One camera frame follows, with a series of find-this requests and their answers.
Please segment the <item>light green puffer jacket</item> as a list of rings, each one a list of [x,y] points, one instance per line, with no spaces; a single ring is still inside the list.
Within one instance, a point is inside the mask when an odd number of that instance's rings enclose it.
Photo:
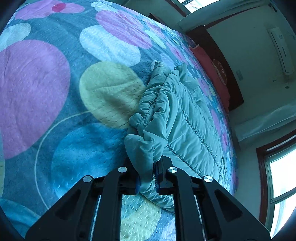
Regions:
[[[174,209],[170,195],[157,193],[154,166],[163,156],[188,175],[212,176],[235,193],[234,151],[226,117],[219,104],[209,105],[185,64],[170,69],[154,61],[124,143],[139,174],[140,193],[161,208]]]

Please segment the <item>right window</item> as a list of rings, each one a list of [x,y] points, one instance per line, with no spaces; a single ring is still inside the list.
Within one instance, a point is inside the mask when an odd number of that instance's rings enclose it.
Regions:
[[[259,220],[274,238],[295,212],[295,130],[256,149],[261,198]]]

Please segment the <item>window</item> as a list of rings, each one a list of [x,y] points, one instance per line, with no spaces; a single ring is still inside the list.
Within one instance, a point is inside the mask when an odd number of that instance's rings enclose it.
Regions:
[[[259,220],[274,238],[295,212],[295,130],[256,149],[261,198]]]
[[[174,9],[176,9],[182,16],[187,16],[198,9],[206,7],[210,4],[216,3],[213,0],[168,0],[167,1]]]

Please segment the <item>brown embroidered pillow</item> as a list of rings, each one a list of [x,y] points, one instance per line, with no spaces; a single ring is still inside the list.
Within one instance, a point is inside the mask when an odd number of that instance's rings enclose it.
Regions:
[[[212,60],[212,65],[213,67],[215,68],[221,82],[224,84],[224,85],[227,85],[227,75],[226,75],[226,71],[225,69],[223,68],[222,64],[220,63],[220,61],[214,59]]]

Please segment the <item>colourful circle pattern bedspread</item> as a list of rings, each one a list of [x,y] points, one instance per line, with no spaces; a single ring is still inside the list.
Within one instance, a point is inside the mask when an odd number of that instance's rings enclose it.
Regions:
[[[128,121],[156,62],[186,64],[194,141],[168,142],[174,164],[237,189],[225,108],[185,35],[109,1],[37,1],[1,34],[1,208],[22,236],[83,176],[127,158]]]

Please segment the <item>red blanket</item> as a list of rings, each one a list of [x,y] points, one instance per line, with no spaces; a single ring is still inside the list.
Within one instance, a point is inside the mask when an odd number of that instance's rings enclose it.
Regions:
[[[212,59],[208,56],[208,54],[205,52],[205,50],[197,45],[196,47],[192,48],[189,47],[196,59],[199,61],[201,64],[202,68],[205,70],[206,74],[210,78],[212,84],[214,85],[221,102],[223,104],[223,107],[227,113],[229,113],[229,105],[230,105],[230,94],[227,89],[227,86],[224,85],[215,68],[212,65]]]

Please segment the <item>dark wooden headboard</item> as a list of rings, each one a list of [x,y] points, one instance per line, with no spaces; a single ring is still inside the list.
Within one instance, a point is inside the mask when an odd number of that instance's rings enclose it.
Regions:
[[[190,50],[213,83],[226,112],[241,106],[244,99],[234,74],[206,28],[204,26],[196,27],[186,35],[196,44]]]

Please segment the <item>white air conditioner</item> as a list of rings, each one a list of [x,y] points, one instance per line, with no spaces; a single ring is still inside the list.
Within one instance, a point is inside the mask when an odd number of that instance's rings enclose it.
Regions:
[[[287,42],[279,27],[267,30],[277,51],[283,73],[287,76],[295,71]]]

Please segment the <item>left window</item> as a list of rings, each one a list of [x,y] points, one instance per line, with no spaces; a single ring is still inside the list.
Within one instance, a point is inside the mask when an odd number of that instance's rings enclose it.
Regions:
[[[182,16],[187,16],[198,9],[206,7],[210,4],[216,3],[213,0],[168,0],[167,1],[174,9],[176,9]]]

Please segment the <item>wall socket plate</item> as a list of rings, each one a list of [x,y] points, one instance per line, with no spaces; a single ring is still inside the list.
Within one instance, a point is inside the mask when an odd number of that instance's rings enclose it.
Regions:
[[[238,79],[239,79],[240,81],[243,80],[243,75],[242,75],[242,73],[241,73],[240,70],[237,70],[237,71],[236,71],[236,75],[237,75],[237,77],[238,77]]]

